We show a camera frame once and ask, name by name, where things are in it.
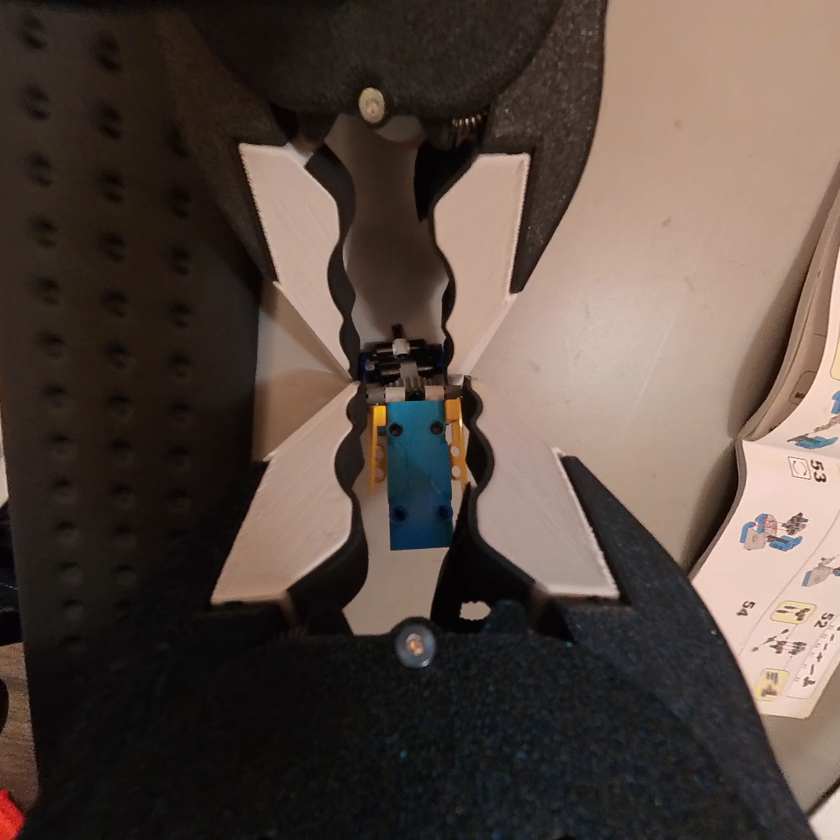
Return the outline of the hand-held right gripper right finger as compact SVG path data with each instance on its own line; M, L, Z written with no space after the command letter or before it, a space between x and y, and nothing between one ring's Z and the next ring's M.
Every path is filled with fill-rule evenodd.
M478 531L489 546L552 595L619 591L572 485L561 452L530 430L511 407L477 380L470 381L481 411L492 470L477 501Z

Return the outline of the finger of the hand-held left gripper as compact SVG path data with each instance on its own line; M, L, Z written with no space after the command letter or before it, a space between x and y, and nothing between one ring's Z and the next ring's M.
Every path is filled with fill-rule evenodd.
M354 218L350 173L325 144L303 151L292 143L241 143L239 152L278 288L356 379L361 342L343 260Z
M468 374L508 315L531 156L475 154L425 142L415 165L416 209L427 217L448 273L443 326L448 371Z

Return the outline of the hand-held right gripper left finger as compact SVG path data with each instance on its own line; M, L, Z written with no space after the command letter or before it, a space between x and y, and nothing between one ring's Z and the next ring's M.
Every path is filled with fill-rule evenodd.
M367 405L353 382L272 451L212 594L213 604L348 604L368 569L354 483Z

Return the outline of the yellow blue brick assembly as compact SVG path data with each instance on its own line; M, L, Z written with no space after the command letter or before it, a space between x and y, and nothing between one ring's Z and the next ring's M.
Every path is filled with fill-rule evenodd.
M392 551L447 548L455 531L453 485L468 482L462 385L366 387L370 483L386 484Z

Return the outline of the black blue domed brick assembly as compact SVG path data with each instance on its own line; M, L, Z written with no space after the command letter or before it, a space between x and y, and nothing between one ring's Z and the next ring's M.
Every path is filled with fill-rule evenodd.
M445 350L441 343L408 339L402 324L392 325L392 340L369 343L360 353L358 373L366 385L400 386L417 391L422 385L446 385Z

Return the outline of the grey desk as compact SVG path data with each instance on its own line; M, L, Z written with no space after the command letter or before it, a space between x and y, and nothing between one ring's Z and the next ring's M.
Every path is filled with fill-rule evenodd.
M610 2L602 103L574 199L474 375L576 455L678 562L731 505L732 439L781 366L838 186L838 2ZM341 117L356 184L353 316L374 336L390 271L434 255L413 149ZM255 457L343 387L264 287Z

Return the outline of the black dimpled foam mat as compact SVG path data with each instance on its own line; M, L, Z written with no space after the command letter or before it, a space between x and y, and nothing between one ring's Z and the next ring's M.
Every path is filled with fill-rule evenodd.
M92 650L246 472L256 268L147 14L2 2L2 410L38 768Z

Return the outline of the open instruction booklet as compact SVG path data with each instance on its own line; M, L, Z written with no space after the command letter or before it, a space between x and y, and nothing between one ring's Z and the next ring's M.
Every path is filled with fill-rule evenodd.
M808 718L838 667L839 197L773 388L736 443L736 500L691 580L762 714Z

